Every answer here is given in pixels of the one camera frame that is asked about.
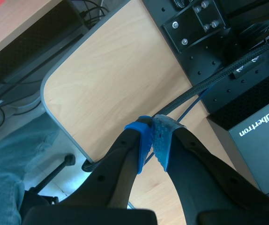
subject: blue gripper pad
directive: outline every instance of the blue gripper pad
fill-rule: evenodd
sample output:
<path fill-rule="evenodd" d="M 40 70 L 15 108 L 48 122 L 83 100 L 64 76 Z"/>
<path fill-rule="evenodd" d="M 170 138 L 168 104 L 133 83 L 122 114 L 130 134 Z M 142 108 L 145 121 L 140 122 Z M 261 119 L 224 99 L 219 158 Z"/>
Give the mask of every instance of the blue gripper pad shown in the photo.
<path fill-rule="evenodd" d="M 150 116 L 140 116 L 139 118 L 147 118 L 150 120 L 150 122 L 152 122 L 152 118 Z M 142 172 L 145 160 L 152 146 L 154 125 L 152 123 L 152 126 L 149 127 L 148 124 L 146 123 L 135 121 L 126 125 L 124 129 L 133 129 L 141 133 L 141 142 L 139 151 L 139 171 L 138 171 L 138 174 L 140 174 Z"/>
<path fill-rule="evenodd" d="M 155 128 L 153 152 L 159 163 L 163 166 L 164 171 L 167 172 L 172 133 L 177 128 L 185 126 L 165 115 L 156 115 L 153 118 L 153 124 Z"/>

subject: wooden table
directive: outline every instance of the wooden table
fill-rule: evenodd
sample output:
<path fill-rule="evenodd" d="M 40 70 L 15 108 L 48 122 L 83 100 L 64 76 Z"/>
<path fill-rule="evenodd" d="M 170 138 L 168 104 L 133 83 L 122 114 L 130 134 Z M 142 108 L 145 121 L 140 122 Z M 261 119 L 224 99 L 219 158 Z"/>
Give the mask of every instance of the wooden table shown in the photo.
<path fill-rule="evenodd" d="M 50 71 L 41 90 L 48 113 L 93 160 L 105 155 L 126 124 L 153 115 L 191 87 L 140 0 L 97 26 Z M 169 116 L 179 117 L 193 100 Z M 182 123 L 232 165 L 207 115 L 198 103 Z M 137 176 L 130 202 L 154 210 L 161 225 L 185 223 L 176 190 L 155 157 Z"/>
<path fill-rule="evenodd" d="M 5 0 L 0 5 L 0 50 L 61 0 Z"/>

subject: jeans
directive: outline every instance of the jeans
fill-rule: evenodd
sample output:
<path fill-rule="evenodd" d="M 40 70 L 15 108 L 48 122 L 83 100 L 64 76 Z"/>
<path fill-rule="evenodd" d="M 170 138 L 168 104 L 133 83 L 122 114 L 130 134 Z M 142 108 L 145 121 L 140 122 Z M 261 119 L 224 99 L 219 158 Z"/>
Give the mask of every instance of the jeans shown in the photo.
<path fill-rule="evenodd" d="M 49 147 L 59 127 L 44 113 L 0 142 L 0 224 L 19 225 L 26 170 Z"/>

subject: black braided cable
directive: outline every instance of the black braided cable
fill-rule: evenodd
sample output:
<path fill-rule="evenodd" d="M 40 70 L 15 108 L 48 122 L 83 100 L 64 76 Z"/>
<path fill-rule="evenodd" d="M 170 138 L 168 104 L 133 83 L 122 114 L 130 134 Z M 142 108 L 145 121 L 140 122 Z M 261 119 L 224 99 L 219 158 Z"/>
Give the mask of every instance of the black braided cable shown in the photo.
<path fill-rule="evenodd" d="M 192 88 L 187 90 L 185 93 L 181 94 L 176 99 L 174 99 L 172 102 L 170 102 L 168 105 L 166 105 L 164 108 L 162 108 L 160 111 L 158 111 L 155 115 L 157 115 L 157 114 L 163 114 L 163 115 L 169 114 L 170 112 L 172 112 L 174 109 L 176 109 L 178 106 L 180 106 L 184 102 L 188 101 L 193 96 L 201 93 L 205 89 L 212 86 L 214 83 L 218 82 L 222 78 L 231 74 L 237 68 L 240 68 L 241 66 L 248 63 L 250 60 L 263 54 L 267 50 L 269 50 L 269 40 L 268 40 L 268 44 L 263 43 L 261 45 L 258 45 L 254 49 L 250 50 L 247 54 L 245 54 L 244 56 L 242 56 L 238 60 L 234 61 L 232 64 L 220 69 L 218 72 L 214 73 L 209 78 L 207 78 L 204 81 L 200 82 L 199 84 L 193 86 Z"/>

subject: screw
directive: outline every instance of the screw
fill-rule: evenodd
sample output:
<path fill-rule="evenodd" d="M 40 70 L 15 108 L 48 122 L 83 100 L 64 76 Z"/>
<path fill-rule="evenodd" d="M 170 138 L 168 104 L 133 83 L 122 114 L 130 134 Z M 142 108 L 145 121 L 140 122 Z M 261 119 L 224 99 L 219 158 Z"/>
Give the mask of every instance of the screw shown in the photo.
<path fill-rule="evenodd" d="M 195 11 L 196 13 L 201 12 L 201 10 L 202 10 L 202 8 L 201 8 L 200 6 L 196 6 L 196 7 L 194 7 L 194 11 Z"/>
<path fill-rule="evenodd" d="M 208 2 L 208 1 L 203 1 L 203 2 L 201 3 L 201 7 L 202 7 L 202 8 L 206 8 L 207 6 L 209 6 L 209 2 Z"/>
<path fill-rule="evenodd" d="M 172 23 L 172 27 L 173 27 L 174 29 L 178 28 L 178 22 L 174 21 L 174 22 Z"/>
<path fill-rule="evenodd" d="M 213 22 L 210 23 L 212 28 L 216 28 L 219 25 L 219 21 L 214 20 Z"/>
<path fill-rule="evenodd" d="M 240 73 L 244 69 L 244 66 L 241 66 L 240 68 L 236 69 L 238 73 Z"/>
<path fill-rule="evenodd" d="M 181 43 L 182 43 L 183 45 L 187 45 L 187 44 L 188 44 L 188 41 L 187 41 L 186 38 L 184 38 L 184 39 L 182 39 Z"/>
<path fill-rule="evenodd" d="M 207 32 L 210 29 L 210 25 L 209 24 L 205 24 L 203 26 L 203 29 L 204 29 L 205 32 Z"/>
<path fill-rule="evenodd" d="M 256 62 L 260 56 L 256 56 L 254 59 L 252 59 L 252 62 Z"/>

